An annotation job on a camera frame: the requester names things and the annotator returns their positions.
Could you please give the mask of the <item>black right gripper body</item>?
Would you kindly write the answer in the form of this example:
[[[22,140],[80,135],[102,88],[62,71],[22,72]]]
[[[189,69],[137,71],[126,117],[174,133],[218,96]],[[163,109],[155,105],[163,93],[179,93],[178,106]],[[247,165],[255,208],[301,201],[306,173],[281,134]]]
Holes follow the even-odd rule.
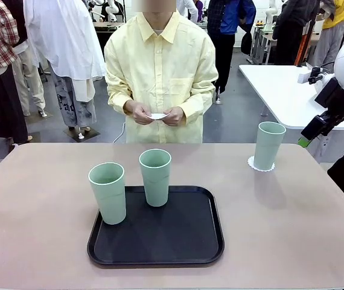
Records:
[[[327,82],[314,101],[325,108],[320,116],[344,118],[344,89],[335,77]]]

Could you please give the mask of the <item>person's left hand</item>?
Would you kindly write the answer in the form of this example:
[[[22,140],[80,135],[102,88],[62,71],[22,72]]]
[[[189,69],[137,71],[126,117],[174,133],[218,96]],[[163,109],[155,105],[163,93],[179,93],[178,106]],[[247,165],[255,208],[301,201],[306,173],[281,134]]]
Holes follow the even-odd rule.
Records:
[[[185,114],[180,107],[173,107],[164,112],[165,117],[162,119],[167,126],[178,126],[181,124]]]

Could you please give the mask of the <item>person's right hand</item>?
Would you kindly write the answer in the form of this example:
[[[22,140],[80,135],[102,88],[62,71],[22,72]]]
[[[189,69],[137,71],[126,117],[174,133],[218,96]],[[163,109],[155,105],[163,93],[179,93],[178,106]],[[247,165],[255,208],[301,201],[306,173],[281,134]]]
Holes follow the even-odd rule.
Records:
[[[145,104],[131,101],[127,105],[127,110],[133,116],[136,123],[141,125],[148,125],[153,122],[151,112]]]

